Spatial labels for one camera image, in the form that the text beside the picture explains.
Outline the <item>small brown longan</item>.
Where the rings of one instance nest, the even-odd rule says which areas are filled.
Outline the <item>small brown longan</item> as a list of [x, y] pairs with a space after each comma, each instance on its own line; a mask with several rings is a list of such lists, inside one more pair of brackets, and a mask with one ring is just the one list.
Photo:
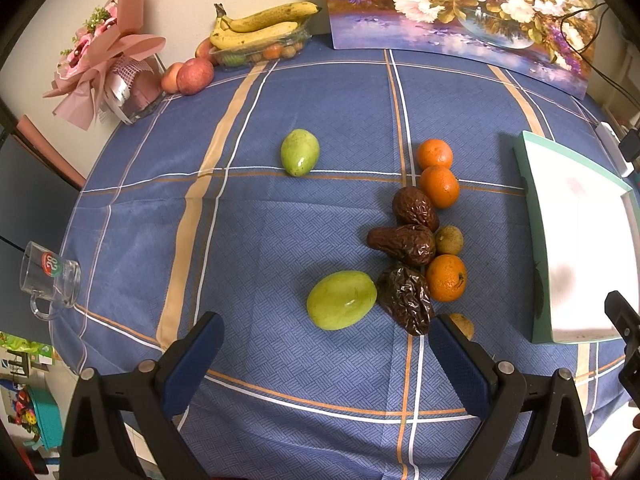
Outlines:
[[449, 317], [466, 338], [473, 339], [475, 333], [474, 324], [466, 316], [461, 313], [451, 313]]
[[437, 251], [444, 255], [459, 255], [464, 247], [464, 237], [456, 226], [441, 226], [435, 233]]

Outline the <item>orange tangerine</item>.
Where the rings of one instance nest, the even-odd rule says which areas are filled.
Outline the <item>orange tangerine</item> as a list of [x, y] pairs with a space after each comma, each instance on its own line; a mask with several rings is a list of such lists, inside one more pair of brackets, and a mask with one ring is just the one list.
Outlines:
[[463, 261], [455, 255], [437, 256], [426, 270], [431, 297], [439, 302], [459, 299], [464, 291], [468, 274]]
[[452, 206], [460, 194], [458, 179], [444, 166], [429, 166], [424, 169], [419, 186], [438, 209]]
[[431, 166], [450, 169], [454, 161], [454, 153], [445, 141], [428, 139], [419, 145], [416, 159], [422, 170]]

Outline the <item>dark dried date bottom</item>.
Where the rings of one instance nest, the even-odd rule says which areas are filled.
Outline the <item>dark dried date bottom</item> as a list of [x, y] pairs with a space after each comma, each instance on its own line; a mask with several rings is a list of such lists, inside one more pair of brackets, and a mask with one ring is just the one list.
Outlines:
[[426, 278], [401, 263], [383, 271], [376, 281], [378, 303], [412, 336], [428, 333], [435, 312]]

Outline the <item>green mango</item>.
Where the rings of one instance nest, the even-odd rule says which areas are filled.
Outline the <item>green mango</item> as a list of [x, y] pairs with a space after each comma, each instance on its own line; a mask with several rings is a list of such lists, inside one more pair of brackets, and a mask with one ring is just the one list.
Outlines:
[[307, 313], [322, 330], [342, 330], [364, 318], [373, 308], [378, 291], [368, 274], [346, 270], [327, 275], [311, 289]]
[[309, 174], [319, 157], [320, 143], [305, 129], [292, 130], [281, 144], [282, 167], [292, 177]]

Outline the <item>white tray with green rim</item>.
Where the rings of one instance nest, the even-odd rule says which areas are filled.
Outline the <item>white tray with green rim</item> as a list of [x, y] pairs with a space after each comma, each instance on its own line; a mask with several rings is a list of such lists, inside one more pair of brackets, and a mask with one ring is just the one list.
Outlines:
[[639, 305], [639, 204], [623, 179], [558, 142], [514, 141], [535, 263], [533, 342], [611, 340], [605, 298]]

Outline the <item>clear glass mug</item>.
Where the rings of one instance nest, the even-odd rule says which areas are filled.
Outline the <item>clear glass mug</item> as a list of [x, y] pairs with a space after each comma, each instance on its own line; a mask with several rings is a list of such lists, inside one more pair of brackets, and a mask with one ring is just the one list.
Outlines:
[[35, 242], [26, 245], [20, 272], [20, 289], [29, 296], [35, 318], [51, 322], [63, 309], [72, 308], [79, 297], [81, 268]]

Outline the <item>black power adapter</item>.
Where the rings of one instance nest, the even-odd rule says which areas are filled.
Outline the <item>black power adapter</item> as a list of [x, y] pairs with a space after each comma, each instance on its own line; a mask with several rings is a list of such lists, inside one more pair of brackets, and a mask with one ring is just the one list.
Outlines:
[[629, 129], [626, 136], [618, 144], [620, 154], [626, 162], [633, 162], [640, 156], [640, 132], [638, 129]]

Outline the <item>white power strip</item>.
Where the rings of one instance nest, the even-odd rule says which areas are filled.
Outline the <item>white power strip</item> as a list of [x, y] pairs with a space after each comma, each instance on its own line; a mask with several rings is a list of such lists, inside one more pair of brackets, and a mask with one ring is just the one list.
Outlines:
[[620, 140], [618, 140], [613, 128], [607, 122], [598, 122], [596, 136], [617, 173], [623, 178], [630, 177], [634, 172], [634, 166], [624, 159], [620, 151]]

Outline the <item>dark dried date middle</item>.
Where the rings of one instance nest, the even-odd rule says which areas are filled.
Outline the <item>dark dried date middle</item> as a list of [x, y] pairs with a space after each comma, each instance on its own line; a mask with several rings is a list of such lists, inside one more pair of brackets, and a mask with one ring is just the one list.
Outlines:
[[420, 224], [370, 229], [366, 243], [406, 266], [427, 266], [437, 252], [434, 233]]

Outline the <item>blue plaid tablecloth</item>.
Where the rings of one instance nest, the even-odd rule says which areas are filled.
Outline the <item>blue plaid tablecloth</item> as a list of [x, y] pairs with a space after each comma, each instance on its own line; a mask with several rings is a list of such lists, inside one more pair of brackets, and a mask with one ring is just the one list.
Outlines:
[[[593, 102], [526, 76], [449, 56], [332, 49], [317, 39], [289, 61], [221, 72], [117, 129], [70, 218], [63, 255], [81, 266], [78, 304], [51, 327], [75, 372], [131, 370], [158, 358], [206, 311], [224, 344], [181, 426], [214, 477], [437, 479], [476, 427], [427, 342], [382, 309], [325, 332], [308, 292], [326, 275], [378, 276], [367, 248], [416, 182], [416, 148], [446, 141], [460, 181], [440, 215], [465, 238], [469, 283], [449, 310], [525, 373], [572, 371], [590, 430], [626, 401], [618, 341], [533, 344], [535, 267], [516, 137], [548, 139], [600, 165]], [[320, 143], [292, 177], [281, 144]]]

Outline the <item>flower painting canvas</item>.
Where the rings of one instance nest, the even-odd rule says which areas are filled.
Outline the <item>flower painting canvas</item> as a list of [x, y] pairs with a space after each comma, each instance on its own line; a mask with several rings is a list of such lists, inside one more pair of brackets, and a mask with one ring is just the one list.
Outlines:
[[582, 98], [600, 0], [328, 0], [334, 47], [467, 58]]

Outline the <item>peach coloured fruit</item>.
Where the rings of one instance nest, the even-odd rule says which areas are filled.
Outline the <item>peach coloured fruit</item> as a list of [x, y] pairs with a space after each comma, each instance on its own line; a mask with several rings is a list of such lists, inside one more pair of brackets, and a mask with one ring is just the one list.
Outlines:
[[179, 92], [177, 77], [182, 66], [183, 62], [175, 62], [166, 68], [162, 78], [160, 78], [160, 86], [162, 87], [163, 92], [168, 94], [175, 94]]

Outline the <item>pink flower bouquet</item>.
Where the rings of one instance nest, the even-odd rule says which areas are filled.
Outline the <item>pink flower bouquet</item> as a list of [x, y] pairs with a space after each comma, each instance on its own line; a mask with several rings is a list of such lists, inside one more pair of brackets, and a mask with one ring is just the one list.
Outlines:
[[88, 129], [105, 94], [107, 74], [122, 58], [143, 62], [163, 50], [166, 39], [142, 32], [144, 0], [107, 0], [95, 8], [63, 50], [46, 99], [62, 99], [53, 114]]

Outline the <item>clear plastic fruit container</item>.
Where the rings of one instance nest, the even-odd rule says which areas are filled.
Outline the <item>clear plastic fruit container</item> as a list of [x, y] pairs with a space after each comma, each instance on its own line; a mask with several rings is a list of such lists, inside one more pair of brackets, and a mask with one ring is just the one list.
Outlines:
[[300, 26], [288, 35], [270, 41], [254, 42], [244, 47], [220, 50], [212, 47], [209, 56], [221, 68], [253, 66], [260, 62], [290, 60], [302, 52], [312, 35], [306, 26]]

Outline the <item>yellow banana bunch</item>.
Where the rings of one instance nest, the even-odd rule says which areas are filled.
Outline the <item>yellow banana bunch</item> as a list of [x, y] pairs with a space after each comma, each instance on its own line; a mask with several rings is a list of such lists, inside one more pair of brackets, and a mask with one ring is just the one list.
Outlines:
[[311, 1], [297, 1], [273, 6], [244, 18], [230, 18], [221, 3], [215, 3], [214, 7], [217, 16], [209, 41], [218, 51], [265, 44], [291, 35], [321, 11], [320, 6]]

